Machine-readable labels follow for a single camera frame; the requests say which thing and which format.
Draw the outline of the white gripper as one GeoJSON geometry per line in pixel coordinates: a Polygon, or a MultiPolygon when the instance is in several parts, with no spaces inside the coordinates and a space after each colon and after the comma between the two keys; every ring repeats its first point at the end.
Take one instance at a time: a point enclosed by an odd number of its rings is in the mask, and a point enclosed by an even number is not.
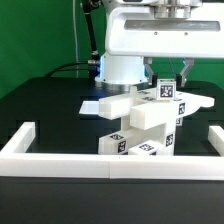
{"type": "Polygon", "coordinates": [[[176,85],[184,87],[193,58],[224,58],[224,4],[193,8],[189,19],[157,19],[152,7],[117,7],[107,21],[106,51],[111,55],[145,56],[148,83],[157,85],[151,57],[184,58],[176,85]]]}

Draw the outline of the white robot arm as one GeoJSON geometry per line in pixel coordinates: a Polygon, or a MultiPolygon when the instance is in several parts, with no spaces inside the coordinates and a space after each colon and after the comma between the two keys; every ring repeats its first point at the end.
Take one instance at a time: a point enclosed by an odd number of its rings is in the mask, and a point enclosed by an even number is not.
{"type": "Polygon", "coordinates": [[[154,83],[152,60],[181,58],[183,86],[196,58],[224,58],[224,0],[82,0],[95,82],[107,88],[154,83]],[[98,54],[91,12],[106,10],[105,53],[98,54]]]}

